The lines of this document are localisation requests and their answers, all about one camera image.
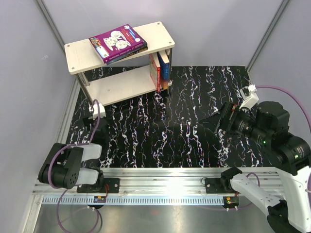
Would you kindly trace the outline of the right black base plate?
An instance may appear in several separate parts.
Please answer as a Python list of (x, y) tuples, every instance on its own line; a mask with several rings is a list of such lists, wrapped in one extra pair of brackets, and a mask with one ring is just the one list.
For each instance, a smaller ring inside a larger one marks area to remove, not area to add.
[(204, 178), (204, 185), (207, 194), (236, 194), (229, 182), (225, 178)]

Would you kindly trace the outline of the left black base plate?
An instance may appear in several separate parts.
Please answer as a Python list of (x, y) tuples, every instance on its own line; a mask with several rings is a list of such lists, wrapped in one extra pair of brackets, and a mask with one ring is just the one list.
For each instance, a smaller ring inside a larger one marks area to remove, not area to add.
[(77, 187), (77, 193), (108, 193), (116, 194), (119, 192), (120, 178), (100, 178), (95, 184), (83, 184)]

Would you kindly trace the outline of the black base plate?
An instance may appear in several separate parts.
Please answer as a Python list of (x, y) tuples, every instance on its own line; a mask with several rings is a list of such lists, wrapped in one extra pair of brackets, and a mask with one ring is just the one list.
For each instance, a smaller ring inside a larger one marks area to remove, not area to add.
[(225, 178), (204, 178), (204, 185), (207, 194), (236, 194), (229, 182)]
[(120, 178), (100, 178), (95, 184), (83, 184), (77, 187), (77, 193), (108, 193), (116, 194), (119, 192)]

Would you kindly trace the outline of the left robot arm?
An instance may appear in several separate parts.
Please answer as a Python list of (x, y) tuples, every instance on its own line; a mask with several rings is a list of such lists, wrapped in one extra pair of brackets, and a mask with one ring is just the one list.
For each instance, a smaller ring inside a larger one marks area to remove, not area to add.
[(92, 133), (91, 143), (54, 143), (39, 171), (39, 182), (56, 189), (87, 185), (92, 192), (101, 192), (104, 189), (104, 180), (100, 178), (99, 168), (82, 167), (82, 163), (101, 157), (107, 142), (107, 130), (107, 120), (101, 118)]

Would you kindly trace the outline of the white two-tier wooden shelf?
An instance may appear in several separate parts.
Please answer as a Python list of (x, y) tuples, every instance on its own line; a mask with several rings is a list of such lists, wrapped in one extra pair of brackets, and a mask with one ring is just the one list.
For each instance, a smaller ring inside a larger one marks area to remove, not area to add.
[(172, 53), (175, 42), (161, 21), (137, 26), (148, 49), (105, 65), (88, 39), (64, 45), (69, 73), (79, 81), (88, 103), (97, 99), (103, 106), (154, 92), (147, 56), (154, 52)]

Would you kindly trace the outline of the black book with circles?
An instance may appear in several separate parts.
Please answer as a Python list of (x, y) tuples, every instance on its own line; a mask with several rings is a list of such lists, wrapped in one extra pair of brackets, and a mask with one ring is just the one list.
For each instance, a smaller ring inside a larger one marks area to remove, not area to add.
[(135, 55), (135, 54), (137, 54), (137, 53), (146, 51), (147, 49), (148, 49), (148, 45), (145, 45), (145, 46), (143, 46), (143, 47), (141, 47), (141, 48), (139, 48), (139, 49), (137, 49), (137, 50), (134, 50), (133, 52), (127, 54), (125, 57), (133, 56), (133, 55)]

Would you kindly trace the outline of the aluminium mounting rail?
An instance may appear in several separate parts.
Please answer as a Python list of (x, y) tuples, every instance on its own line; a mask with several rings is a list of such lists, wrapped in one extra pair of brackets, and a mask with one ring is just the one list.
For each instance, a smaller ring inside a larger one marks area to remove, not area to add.
[[(225, 167), (205, 168), (102, 168), (104, 177), (120, 180), (120, 196), (204, 196), (203, 178), (219, 178)], [(242, 167), (249, 179), (271, 195), (283, 197), (284, 189), (274, 167)]]

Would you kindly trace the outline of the blue Jane Eyre book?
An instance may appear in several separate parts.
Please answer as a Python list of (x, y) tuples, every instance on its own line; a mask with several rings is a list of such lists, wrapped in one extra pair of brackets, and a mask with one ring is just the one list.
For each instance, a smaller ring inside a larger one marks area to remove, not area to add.
[(170, 82), (170, 61), (165, 50), (158, 51), (157, 56), (161, 68), (161, 86), (165, 90), (168, 89)]

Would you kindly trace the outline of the purple puzzle book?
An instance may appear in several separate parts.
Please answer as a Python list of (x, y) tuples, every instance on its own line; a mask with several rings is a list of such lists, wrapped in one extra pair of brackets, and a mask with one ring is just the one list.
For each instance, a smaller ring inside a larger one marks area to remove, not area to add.
[(90, 37), (88, 40), (105, 65), (107, 62), (147, 44), (128, 24)]

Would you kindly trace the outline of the red puzzle book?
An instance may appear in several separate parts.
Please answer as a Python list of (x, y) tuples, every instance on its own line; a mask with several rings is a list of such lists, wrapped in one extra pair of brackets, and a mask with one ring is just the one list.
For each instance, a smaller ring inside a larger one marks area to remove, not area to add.
[(155, 85), (156, 92), (160, 91), (161, 67), (157, 53), (149, 54), (150, 77)]

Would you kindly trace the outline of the black marble pattern mat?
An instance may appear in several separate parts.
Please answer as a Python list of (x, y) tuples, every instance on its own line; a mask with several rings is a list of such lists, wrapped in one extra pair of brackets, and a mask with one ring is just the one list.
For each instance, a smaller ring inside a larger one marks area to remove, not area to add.
[(167, 91), (106, 107), (101, 167), (270, 166), (260, 145), (239, 135), (214, 136), (199, 121), (225, 102), (240, 103), (250, 79), (242, 66), (173, 67)]

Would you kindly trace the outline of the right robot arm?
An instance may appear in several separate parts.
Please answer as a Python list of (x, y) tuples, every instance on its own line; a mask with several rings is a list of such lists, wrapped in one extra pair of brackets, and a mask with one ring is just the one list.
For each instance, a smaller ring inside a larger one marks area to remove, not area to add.
[(311, 148), (304, 139), (289, 132), (289, 118), (289, 112), (278, 102), (259, 103), (255, 117), (226, 102), (218, 112), (199, 123), (214, 134), (239, 134), (260, 144), (279, 175), (285, 198), (268, 194), (237, 167), (221, 173), (221, 189), (248, 198), (265, 214), (274, 232), (309, 233)]

